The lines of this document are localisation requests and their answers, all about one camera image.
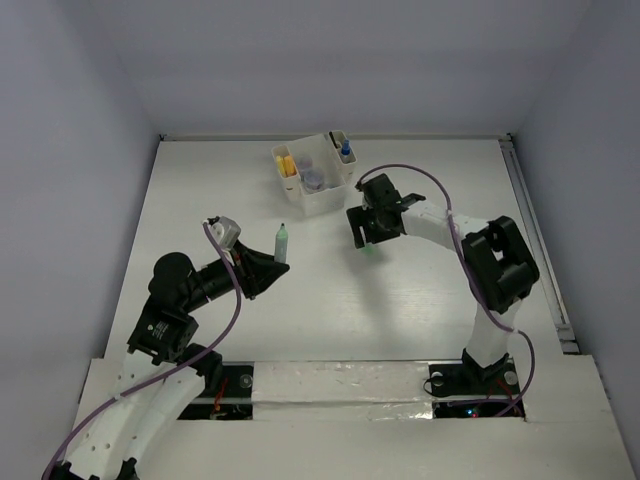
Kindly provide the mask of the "green highlighter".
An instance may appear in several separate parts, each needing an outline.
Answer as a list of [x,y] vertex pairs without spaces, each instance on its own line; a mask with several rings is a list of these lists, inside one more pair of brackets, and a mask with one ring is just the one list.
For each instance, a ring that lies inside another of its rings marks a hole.
[[276,232],[274,246],[274,261],[277,263],[285,263],[287,260],[289,233],[286,225],[282,223]]

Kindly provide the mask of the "clear blue spray bottle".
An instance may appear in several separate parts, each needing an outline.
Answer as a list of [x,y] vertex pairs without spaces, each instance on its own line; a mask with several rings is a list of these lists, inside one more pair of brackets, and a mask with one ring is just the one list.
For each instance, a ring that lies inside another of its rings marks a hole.
[[344,163],[350,162],[351,147],[350,147],[349,139],[345,139],[344,142],[342,143],[340,154]]

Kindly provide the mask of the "black handled scissors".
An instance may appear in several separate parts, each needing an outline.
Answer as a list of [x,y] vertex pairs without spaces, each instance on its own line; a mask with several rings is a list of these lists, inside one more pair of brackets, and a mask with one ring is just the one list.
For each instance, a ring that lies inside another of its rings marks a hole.
[[338,142],[337,142],[337,141],[336,141],[336,139],[335,139],[335,136],[334,136],[333,131],[329,131],[329,132],[328,132],[328,134],[329,134],[329,138],[330,138],[330,140],[331,140],[331,142],[332,142],[332,144],[333,144],[334,148],[338,149],[338,148],[339,148],[339,144],[338,144]]

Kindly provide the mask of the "orange highlighter cap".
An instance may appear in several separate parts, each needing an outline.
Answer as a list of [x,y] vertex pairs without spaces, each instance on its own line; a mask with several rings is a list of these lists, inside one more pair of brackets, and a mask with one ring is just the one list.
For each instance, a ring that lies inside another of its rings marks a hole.
[[296,165],[293,157],[291,155],[287,155],[283,159],[286,167],[287,177],[294,176],[296,174]]

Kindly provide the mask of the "yellow highlighter cap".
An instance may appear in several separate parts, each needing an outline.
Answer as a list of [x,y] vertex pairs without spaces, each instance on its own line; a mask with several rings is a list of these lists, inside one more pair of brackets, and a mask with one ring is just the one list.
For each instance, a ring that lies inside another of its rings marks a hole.
[[276,165],[280,175],[283,178],[286,178],[287,177],[286,167],[285,167],[284,159],[281,156],[276,157]]

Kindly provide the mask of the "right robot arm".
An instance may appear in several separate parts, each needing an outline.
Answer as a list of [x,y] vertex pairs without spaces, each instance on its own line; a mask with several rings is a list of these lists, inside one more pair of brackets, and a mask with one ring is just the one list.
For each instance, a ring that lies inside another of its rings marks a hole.
[[386,174],[360,179],[359,207],[347,218],[356,248],[400,236],[427,240],[454,252],[477,309],[461,359],[430,370],[424,385],[437,397],[486,395],[508,372],[508,340],[515,316],[540,278],[539,268],[516,222],[507,216],[484,220],[454,213],[426,196],[401,195]]

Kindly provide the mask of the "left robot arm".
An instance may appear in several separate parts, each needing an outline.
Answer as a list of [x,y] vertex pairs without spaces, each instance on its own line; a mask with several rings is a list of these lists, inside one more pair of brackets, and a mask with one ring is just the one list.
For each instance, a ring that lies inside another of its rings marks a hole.
[[257,297],[289,271],[285,259],[241,242],[201,270],[180,252],[158,259],[110,398],[77,426],[82,439],[56,454],[44,478],[139,478],[191,401],[224,385],[221,355],[192,340],[193,311],[229,292]]

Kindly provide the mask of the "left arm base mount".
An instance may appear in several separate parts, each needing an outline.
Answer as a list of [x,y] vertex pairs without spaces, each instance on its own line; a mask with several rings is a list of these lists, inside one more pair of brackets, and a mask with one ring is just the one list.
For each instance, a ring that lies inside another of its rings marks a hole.
[[253,362],[221,360],[212,380],[179,415],[185,421],[246,421],[253,419]]

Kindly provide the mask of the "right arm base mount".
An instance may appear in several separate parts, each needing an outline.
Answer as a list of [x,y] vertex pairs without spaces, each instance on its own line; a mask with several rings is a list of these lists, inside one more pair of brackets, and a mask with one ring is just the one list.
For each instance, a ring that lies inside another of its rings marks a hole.
[[480,368],[466,352],[459,361],[431,364],[422,388],[433,399],[436,419],[526,417],[509,355],[487,368]]

